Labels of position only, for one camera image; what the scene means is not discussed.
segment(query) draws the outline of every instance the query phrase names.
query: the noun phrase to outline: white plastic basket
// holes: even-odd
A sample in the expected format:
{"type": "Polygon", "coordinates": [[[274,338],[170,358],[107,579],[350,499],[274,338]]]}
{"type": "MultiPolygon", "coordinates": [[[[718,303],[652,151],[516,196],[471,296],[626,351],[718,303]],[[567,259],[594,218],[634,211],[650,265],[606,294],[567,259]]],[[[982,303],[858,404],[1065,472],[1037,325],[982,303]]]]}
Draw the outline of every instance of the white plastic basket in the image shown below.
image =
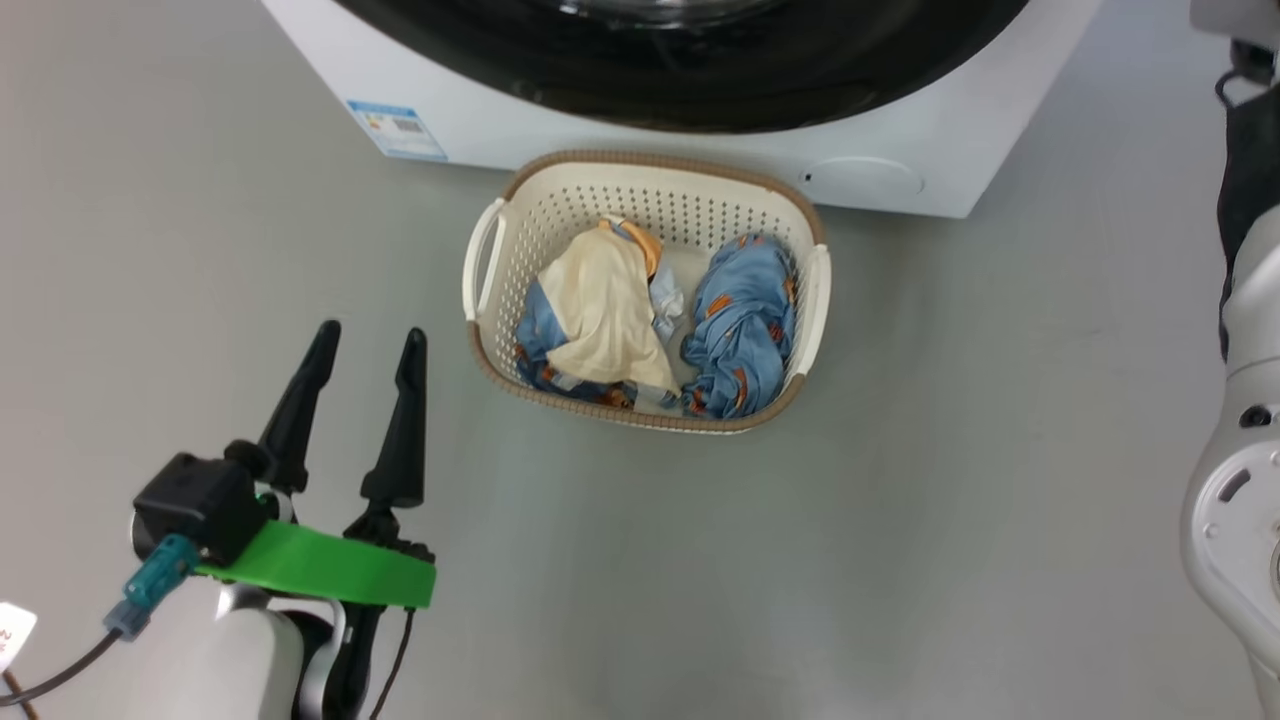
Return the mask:
{"type": "MultiPolygon", "coordinates": [[[[631,152],[559,152],[526,165],[480,217],[462,269],[471,346],[490,379],[543,405],[675,432],[735,433],[777,416],[804,386],[822,342],[829,299],[831,259],[822,224],[799,192],[754,173],[631,152]],[[790,247],[799,278],[796,337],[786,384],[772,404],[746,418],[712,420],[593,405],[525,382],[516,370],[515,337],[525,293],[538,273],[604,214],[634,220],[663,241],[663,258],[685,291],[686,316],[698,282],[722,243],[764,232],[790,247]]],[[[673,346],[668,355],[676,366],[673,346]]],[[[681,382],[691,379],[691,369],[676,369],[681,382]]]]}

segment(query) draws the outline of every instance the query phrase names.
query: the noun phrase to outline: green tape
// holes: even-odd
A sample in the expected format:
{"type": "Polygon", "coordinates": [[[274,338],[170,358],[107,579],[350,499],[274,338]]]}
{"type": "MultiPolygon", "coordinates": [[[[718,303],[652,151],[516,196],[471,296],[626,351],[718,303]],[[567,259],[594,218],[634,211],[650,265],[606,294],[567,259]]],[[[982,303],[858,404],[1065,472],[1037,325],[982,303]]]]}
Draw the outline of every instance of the green tape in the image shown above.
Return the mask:
{"type": "Polygon", "coordinates": [[[196,573],[275,592],[389,607],[426,607],[435,589],[435,566],[429,562],[276,520],[266,523],[230,568],[201,565],[196,573]]]}

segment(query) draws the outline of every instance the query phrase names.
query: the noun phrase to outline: floor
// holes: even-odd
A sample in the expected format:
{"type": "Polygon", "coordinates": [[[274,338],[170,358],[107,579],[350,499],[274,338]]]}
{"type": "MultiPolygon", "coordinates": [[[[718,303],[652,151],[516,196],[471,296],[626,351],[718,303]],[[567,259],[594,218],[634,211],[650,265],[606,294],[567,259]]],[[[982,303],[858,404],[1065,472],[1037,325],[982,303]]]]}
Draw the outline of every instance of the floor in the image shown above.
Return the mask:
{"type": "MultiPolygon", "coordinates": [[[[504,177],[379,156],[260,5],[0,3],[0,594],[41,616],[14,669],[96,639],[132,495],[256,437],[337,316],[298,502],[332,532],[431,340],[402,518],[440,582],[387,717],[1257,716],[1178,559],[1221,397],[1225,64],[1183,3],[1111,0],[969,220],[823,211],[809,386],[707,439],[493,388],[458,274],[504,177]]],[[[38,707],[178,716],[215,592],[38,707]]]]}

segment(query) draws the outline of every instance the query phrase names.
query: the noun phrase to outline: black round door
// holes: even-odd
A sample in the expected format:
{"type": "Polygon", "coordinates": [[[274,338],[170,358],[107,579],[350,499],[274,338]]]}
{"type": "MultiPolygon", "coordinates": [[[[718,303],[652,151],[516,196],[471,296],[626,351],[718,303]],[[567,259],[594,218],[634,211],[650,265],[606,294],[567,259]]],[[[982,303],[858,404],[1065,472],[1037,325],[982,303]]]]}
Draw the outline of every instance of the black round door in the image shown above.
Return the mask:
{"type": "Polygon", "coordinates": [[[1027,0],[337,0],[495,90],[575,115],[765,132],[891,102],[1027,0]]]}

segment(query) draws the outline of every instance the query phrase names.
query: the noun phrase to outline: brown basket rim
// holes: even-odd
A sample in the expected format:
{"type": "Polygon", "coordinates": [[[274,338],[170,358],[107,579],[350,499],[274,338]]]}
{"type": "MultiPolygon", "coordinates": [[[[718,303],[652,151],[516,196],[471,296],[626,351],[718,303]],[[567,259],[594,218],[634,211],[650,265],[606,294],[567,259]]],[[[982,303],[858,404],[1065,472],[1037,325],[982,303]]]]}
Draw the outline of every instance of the brown basket rim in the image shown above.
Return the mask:
{"type": "MultiPolygon", "coordinates": [[[[534,174],[552,167],[561,165],[566,163],[607,163],[612,165],[641,165],[649,168],[666,168],[672,170],[686,170],[691,173],[700,173],[707,176],[721,177],[726,179],[739,181],[749,184],[756,184],[772,192],[782,195],[790,200],[800,213],[805,217],[809,223],[809,232],[813,234],[814,245],[826,243],[826,231],[822,225],[822,220],[818,219],[818,211],[814,209],[813,204],[809,202],[806,197],[800,195],[795,188],[787,186],[786,183],[763,176],[759,173],[753,173],[749,170],[741,170],[737,168],[730,168],[726,165],[717,165],[714,163],[705,163],[701,160],[690,160],[686,158],[668,158],[664,155],[652,155],[645,152],[627,152],[616,150],[567,150],[562,152],[552,152],[550,155],[543,155],[527,165],[516,170],[516,176],[512,178],[511,183],[503,191],[503,200],[511,200],[515,197],[516,191],[520,190],[525,181],[531,178],[534,174]]],[[[494,368],[489,356],[484,351],[484,342],[480,340],[480,324],[476,322],[467,323],[467,331],[470,336],[471,352],[475,355],[476,364],[490,380],[498,384],[502,389],[515,395],[516,397],[527,400],[530,402],[536,402],[539,405],[545,405],[548,407],[556,407],[559,410],[566,410],[576,415],[582,415],[586,418],[595,418],[599,420],[609,420],[613,423],[621,423],[625,425],[635,425],[643,428],[660,429],[660,430],[677,430],[677,432],[691,432],[691,433],[740,433],[750,430],[758,425],[768,423],[773,418],[777,418],[783,410],[791,405],[796,395],[800,393],[800,388],[805,384],[805,375],[797,373],[791,378],[791,382],[786,384],[782,389],[782,395],[774,398],[764,410],[749,415],[746,418],[737,418],[733,420],[712,420],[712,419],[699,419],[699,418],[672,418],[667,415],[650,415],[648,413],[636,413],[634,410],[618,410],[616,407],[607,407],[603,405],[593,405],[590,402],[582,402],[580,400],[572,400],[568,397],[561,397],[557,395],[550,395],[547,392],[536,391],[520,386],[494,368]]]]}

